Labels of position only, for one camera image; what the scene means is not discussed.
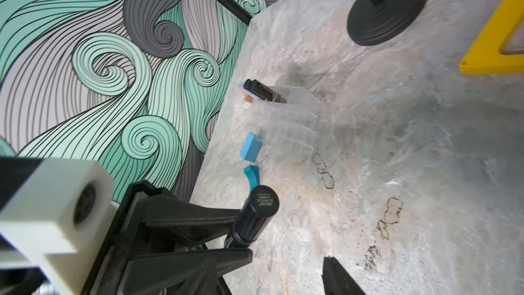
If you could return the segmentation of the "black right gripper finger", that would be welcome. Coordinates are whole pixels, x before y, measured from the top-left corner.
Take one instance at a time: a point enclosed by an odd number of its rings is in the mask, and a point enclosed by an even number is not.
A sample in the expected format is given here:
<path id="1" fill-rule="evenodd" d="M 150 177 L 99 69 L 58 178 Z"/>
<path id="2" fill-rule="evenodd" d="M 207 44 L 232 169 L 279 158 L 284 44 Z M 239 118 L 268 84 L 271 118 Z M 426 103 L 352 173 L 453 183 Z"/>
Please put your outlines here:
<path id="1" fill-rule="evenodd" d="M 335 257 L 323 258 L 322 281 L 325 295 L 365 295 Z"/>

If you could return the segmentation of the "clear acrylic lipstick organizer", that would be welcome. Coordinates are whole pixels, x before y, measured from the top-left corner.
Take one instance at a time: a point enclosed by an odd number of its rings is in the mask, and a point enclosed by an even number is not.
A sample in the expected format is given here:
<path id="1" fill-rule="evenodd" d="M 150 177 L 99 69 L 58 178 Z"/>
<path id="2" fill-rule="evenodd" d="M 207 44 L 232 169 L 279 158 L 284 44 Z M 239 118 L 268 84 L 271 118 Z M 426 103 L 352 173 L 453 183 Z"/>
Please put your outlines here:
<path id="1" fill-rule="evenodd" d="M 243 84 L 244 81 L 240 83 L 243 95 L 254 98 L 253 103 L 248 105 L 249 131 L 263 144 L 283 154 L 303 160 L 312 158 L 318 140 L 323 103 L 303 87 L 274 85 L 268 87 L 285 98 L 287 103 L 263 101 L 245 90 Z"/>

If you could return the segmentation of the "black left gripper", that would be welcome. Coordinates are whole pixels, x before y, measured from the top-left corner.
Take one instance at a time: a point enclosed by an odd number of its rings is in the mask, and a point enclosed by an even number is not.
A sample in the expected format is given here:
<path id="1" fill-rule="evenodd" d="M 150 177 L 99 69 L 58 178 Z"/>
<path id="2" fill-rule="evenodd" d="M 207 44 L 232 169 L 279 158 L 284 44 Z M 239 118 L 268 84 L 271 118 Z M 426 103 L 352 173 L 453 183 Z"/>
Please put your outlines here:
<path id="1" fill-rule="evenodd" d="M 127 264 L 133 199 L 111 199 L 116 213 L 80 294 L 217 294 L 223 275 L 252 262 L 250 249 L 236 248 L 141 255 Z M 239 209 L 206 208 L 155 195 L 143 200 L 139 240 L 197 246 L 228 234 L 239 214 Z"/>

